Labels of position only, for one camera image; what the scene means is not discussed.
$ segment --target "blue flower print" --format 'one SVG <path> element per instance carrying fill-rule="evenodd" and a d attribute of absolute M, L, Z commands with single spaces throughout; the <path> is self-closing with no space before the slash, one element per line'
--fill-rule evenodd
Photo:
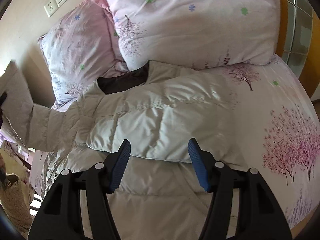
<path fill-rule="evenodd" d="M 194 4 L 190 4 L 190 5 L 189 5 L 189 11 L 190 11 L 190 12 L 193 12 L 193 11 L 195 10 L 195 8 L 196 8 L 196 7 L 195 7 Z"/>

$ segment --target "pillow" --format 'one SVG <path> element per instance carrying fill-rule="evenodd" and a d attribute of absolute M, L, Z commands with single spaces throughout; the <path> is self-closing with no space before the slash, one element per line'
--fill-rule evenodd
<path fill-rule="evenodd" d="M 148 60 L 194 69 L 266 64 L 278 38 L 278 0 L 95 2 L 112 14 L 130 71 Z"/>
<path fill-rule="evenodd" d="M 127 71 L 114 33 L 104 10 L 84 0 L 38 39 L 51 74 L 55 105 L 77 98 L 99 76 Z"/>

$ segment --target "power outlet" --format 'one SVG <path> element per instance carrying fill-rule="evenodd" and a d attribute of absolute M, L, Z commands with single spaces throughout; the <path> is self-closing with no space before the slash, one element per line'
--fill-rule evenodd
<path fill-rule="evenodd" d="M 54 14 L 54 12 L 58 10 L 58 4 L 56 0 L 49 0 L 48 2 L 46 2 L 44 10 L 46 11 L 48 17 Z"/>

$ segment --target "tree print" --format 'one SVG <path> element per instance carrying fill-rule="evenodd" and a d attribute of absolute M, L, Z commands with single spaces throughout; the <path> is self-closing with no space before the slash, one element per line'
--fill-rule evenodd
<path fill-rule="evenodd" d="M 230 54 L 229 54 L 229 49 L 227 50 L 226 57 L 223 60 L 223 65 L 228 65 L 230 61 Z"/>
<path fill-rule="evenodd" d="M 78 95 L 81 93 L 83 89 L 83 85 L 73 82 L 73 83 L 69 83 L 67 85 L 67 92 L 65 92 L 66 95 L 70 95 L 73 98 L 78 97 Z"/>
<path fill-rule="evenodd" d="M 141 56 L 140 46 L 147 34 L 147 30 L 142 27 L 144 22 L 134 23 L 127 15 L 125 18 L 127 19 L 126 23 L 117 28 L 119 47 L 127 56 Z"/>
<path fill-rule="evenodd" d="M 225 73 L 238 85 L 242 82 L 246 82 L 251 91 L 253 91 L 252 82 L 260 80 L 259 73 L 254 71 L 250 65 L 245 63 L 232 65 L 225 69 Z"/>
<path fill-rule="evenodd" d="M 218 58 L 218 62 L 217 62 L 217 64 L 216 64 L 216 67 L 221 66 L 220 63 L 221 63 L 221 56 L 219 56 L 219 58 Z"/>
<path fill-rule="evenodd" d="M 307 171 L 308 182 L 320 151 L 318 128 L 295 104 L 295 109 L 282 106 L 283 113 L 272 110 L 272 128 L 265 128 L 267 135 L 263 147 L 263 166 L 294 182 L 296 168 Z"/>
<path fill-rule="evenodd" d="M 280 57 L 278 55 L 273 54 L 269 63 L 280 64 L 281 63 L 281 59 L 280 59 Z"/>
<path fill-rule="evenodd" d="M 311 211 L 312 200 L 302 197 L 302 188 L 300 189 L 300 198 L 297 200 L 293 210 L 288 211 L 288 207 L 284 211 L 290 228 L 295 227 L 302 219 Z"/>
<path fill-rule="evenodd" d="M 236 105 L 239 104 L 240 102 L 238 101 L 238 94 L 237 93 L 234 93 L 234 92 L 231 92 L 229 93 L 229 96 L 230 96 L 230 105 L 231 105 L 231 110 L 234 110 L 236 108 Z"/>
<path fill-rule="evenodd" d="M 62 83 L 56 74 L 50 72 L 50 75 L 52 79 L 51 83 L 52 83 L 53 92 L 57 95 L 59 93 L 59 90 L 62 87 Z"/>

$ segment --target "bed sheet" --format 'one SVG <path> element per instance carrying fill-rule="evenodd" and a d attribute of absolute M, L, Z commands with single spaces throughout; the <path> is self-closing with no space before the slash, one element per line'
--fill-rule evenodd
<path fill-rule="evenodd" d="M 71 104 L 76 100 L 77 99 L 74 98 L 74 99 L 64 103 L 63 105 L 59 105 L 58 103 L 56 104 L 56 102 L 57 102 L 56 101 L 55 104 L 51 107 L 51 109 L 57 110 L 58 112 L 66 112 L 68 110 L 69 106 L 71 106 Z"/>
<path fill-rule="evenodd" d="M 201 71 L 230 88 L 237 151 L 262 174 L 293 228 L 320 201 L 319 119 L 307 93 L 277 55 L 268 65 Z"/>

